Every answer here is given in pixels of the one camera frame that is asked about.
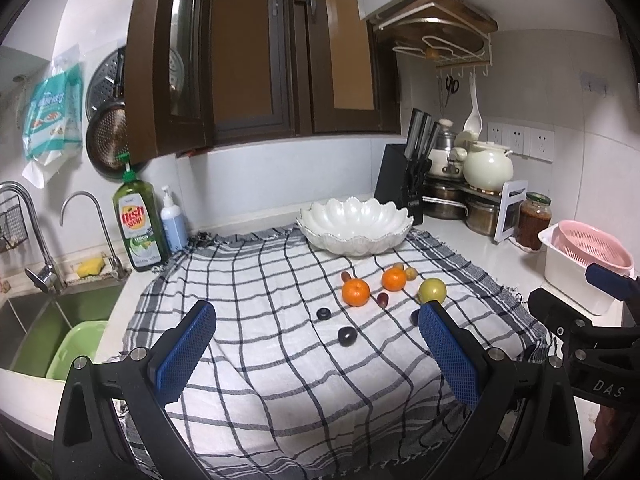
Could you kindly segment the person right hand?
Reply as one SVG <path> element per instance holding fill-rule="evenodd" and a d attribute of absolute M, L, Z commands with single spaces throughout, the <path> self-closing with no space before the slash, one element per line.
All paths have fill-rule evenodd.
<path fill-rule="evenodd" d="M 595 460 L 603 460 L 608 454 L 611 442 L 613 441 L 618 423 L 617 412 L 614 408 L 608 408 L 607 406 L 601 406 L 594 428 L 596 431 L 590 442 L 590 453 Z"/>

